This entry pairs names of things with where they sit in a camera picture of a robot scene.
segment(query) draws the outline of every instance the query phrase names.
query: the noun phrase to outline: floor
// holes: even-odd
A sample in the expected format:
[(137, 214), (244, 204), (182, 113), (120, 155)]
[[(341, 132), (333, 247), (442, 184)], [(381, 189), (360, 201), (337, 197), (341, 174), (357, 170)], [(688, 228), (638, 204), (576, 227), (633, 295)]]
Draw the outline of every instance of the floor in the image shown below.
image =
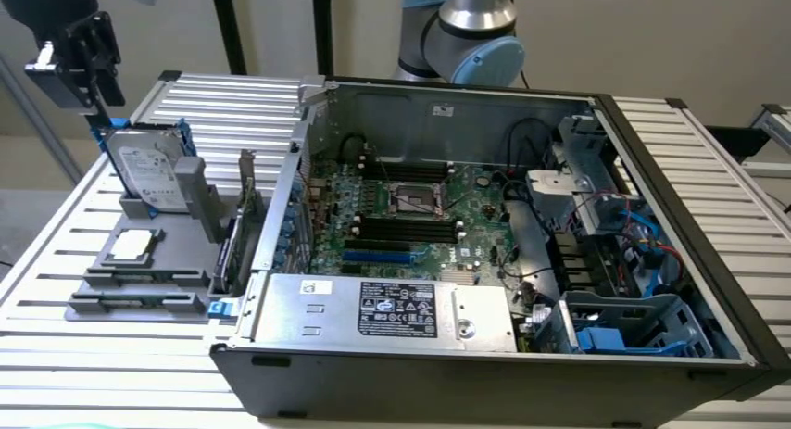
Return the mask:
[[(82, 170), (98, 156), (92, 140), (66, 140)], [(13, 263), (58, 209), (71, 184), (37, 138), (0, 136), (0, 261)], [(0, 264), (0, 280), (9, 268)]]

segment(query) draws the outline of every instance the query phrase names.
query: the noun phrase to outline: circuit board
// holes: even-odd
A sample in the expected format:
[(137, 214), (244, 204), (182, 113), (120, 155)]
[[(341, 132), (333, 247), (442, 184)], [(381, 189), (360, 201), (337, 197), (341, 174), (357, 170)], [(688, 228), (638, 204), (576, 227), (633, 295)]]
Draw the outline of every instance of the circuit board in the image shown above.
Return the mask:
[[(513, 247), (501, 194), (492, 172), (460, 167), (438, 183), (362, 178), (361, 171), (333, 160), (313, 161), (310, 215), (314, 246), (310, 273), (424, 279), (470, 285), (502, 285), (496, 261)], [(409, 242), (400, 263), (348, 260), (360, 215), (462, 224), (457, 243)]]

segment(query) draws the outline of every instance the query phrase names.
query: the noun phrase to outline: power supply label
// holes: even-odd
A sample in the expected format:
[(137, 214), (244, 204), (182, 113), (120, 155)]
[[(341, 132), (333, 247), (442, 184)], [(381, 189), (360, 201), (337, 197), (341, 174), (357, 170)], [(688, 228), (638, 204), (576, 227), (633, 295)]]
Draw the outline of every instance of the power supply label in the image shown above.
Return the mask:
[(357, 330), (365, 336), (436, 338), (433, 285), (361, 283)]

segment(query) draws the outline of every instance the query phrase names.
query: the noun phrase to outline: pcie slot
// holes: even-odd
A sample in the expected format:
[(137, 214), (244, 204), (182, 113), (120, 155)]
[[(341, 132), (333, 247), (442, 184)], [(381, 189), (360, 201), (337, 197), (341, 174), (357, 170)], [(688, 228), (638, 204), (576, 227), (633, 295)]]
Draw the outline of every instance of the pcie slot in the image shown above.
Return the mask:
[(349, 262), (412, 265), (412, 255), (409, 253), (370, 253), (366, 251), (345, 251), (342, 258)]
[(409, 252), (409, 244), (405, 242), (393, 241), (365, 241), (364, 239), (346, 239), (344, 241), (344, 249)]

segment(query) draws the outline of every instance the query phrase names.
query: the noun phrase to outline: white wall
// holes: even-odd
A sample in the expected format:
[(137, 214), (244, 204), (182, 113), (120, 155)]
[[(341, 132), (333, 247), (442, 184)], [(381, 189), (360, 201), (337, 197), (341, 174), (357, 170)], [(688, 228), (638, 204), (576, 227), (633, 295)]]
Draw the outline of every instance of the white wall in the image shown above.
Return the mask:
[[(234, 0), (250, 73), (314, 73), (310, 0)], [(536, 88), (680, 97), (710, 123), (744, 124), (761, 103), (788, 103), (791, 0), (516, 0), (526, 73)], [(128, 115), (162, 69), (226, 72), (210, 0), (100, 0), (113, 18)], [(400, 0), (334, 0), (336, 73), (388, 77)], [(29, 30), (0, 12), (0, 53), (53, 128), (86, 137), (18, 71), (34, 56)], [(0, 133), (30, 134), (0, 94)]]
[[(122, 59), (118, 79), (126, 106), (114, 108), (112, 115), (128, 116), (132, 113), (164, 69), (226, 72), (210, 0), (158, 0), (153, 7), (133, 0), (98, 0), (98, 7), (112, 17)], [(23, 64), (37, 54), (33, 36), (1, 7), (0, 32), (0, 54), (53, 130), (62, 137), (88, 138), (85, 120), (54, 106), (22, 72)], [(0, 133), (33, 134), (29, 124), (18, 116), (15, 105), (6, 97), (6, 94), (0, 95)]]
[[(678, 97), (705, 122), (742, 125), (791, 101), (791, 0), (514, 0), (536, 88)], [(334, 4), (337, 71), (388, 77), (400, 0)]]

